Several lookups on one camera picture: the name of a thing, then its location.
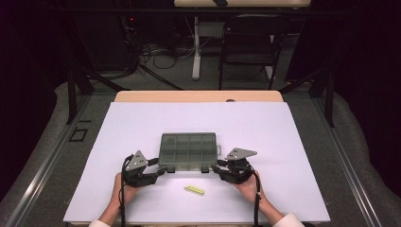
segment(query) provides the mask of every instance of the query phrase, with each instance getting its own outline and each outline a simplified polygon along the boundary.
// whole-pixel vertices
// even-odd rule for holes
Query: background desk
[[[127,100],[130,93],[139,99],[112,103],[64,221],[89,222],[98,218],[109,201],[113,177],[121,170],[124,159],[138,149],[148,159],[157,157],[162,133],[183,131],[215,132],[222,147],[219,159],[235,147],[256,150],[258,154],[248,160],[260,171],[265,192],[279,210],[295,213],[304,221],[330,220],[287,103],[259,98],[277,100],[277,92],[254,92],[258,100],[249,102],[213,101],[211,98],[218,97],[218,92],[206,98],[209,102],[199,102],[200,95],[190,102],[143,102],[151,96],[159,101],[165,95],[169,101],[172,97],[183,101],[192,92],[159,92],[159,96],[157,92],[156,96],[153,92],[125,92],[116,100]],[[221,101],[227,97],[238,99],[241,93],[247,92],[223,93]],[[187,185],[200,187],[205,194],[184,190]],[[253,206],[213,172],[176,172],[160,177],[155,185],[139,192],[127,206],[127,222],[253,223]]]
[[[227,3],[227,7],[237,8],[307,8],[310,5],[310,0],[227,0]],[[216,7],[217,5],[213,0],[175,0],[174,6],[182,8],[204,8]],[[199,79],[201,76],[201,50],[198,17],[195,17],[194,30],[195,57],[192,79]]]

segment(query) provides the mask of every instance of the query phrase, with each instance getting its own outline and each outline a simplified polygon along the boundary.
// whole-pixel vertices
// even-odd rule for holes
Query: white sleeve
[[[101,222],[100,220],[94,220],[89,224],[88,227],[110,227],[110,225]]]
[[[298,220],[298,218],[294,214],[288,214],[281,218],[275,225],[272,227],[303,227],[303,223]]]

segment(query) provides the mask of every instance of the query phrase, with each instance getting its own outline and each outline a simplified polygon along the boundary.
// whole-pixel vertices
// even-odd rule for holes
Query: yellow-green marker
[[[186,189],[186,190],[193,191],[193,192],[196,192],[196,193],[199,193],[199,194],[201,194],[201,195],[204,194],[204,191],[203,191],[202,189],[200,189],[200,188],[197,188],[196,186],[191,186],[191,185],[189,185],[189,186],[185,187],[185,189]]]

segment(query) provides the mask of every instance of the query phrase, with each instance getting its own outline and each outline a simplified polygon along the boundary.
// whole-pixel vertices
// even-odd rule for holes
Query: person
[[[255,195],[256,195],[256,178],[254,175],[248,179],[248,181],[235,184],[230,183],[232,186],[236,187],[238,191],[242,194],[242,196],[254,204]],[[120,214],[120,201],[118,194],[121,189],[121,173],[117,173],[114,179],[113,193],[110,198],[110,202],[107,205],[104,212],[101,214],[99,219],[91,222],[89,227],[110,227],[113,225],[115,219]],[[131,187],[128,185],[124,186],[124,201],[128,204],[135,197],[136,193],[141,190],[142,187]],[[301,227],[304,226],[301,221],[297,219],[294,214],[288,214],[284,216],[279,210],[274,207],[273,204],[266,197],[262,184],[260,185],[260,202],[259,202],[259,211],[266,217],[272,227]]]

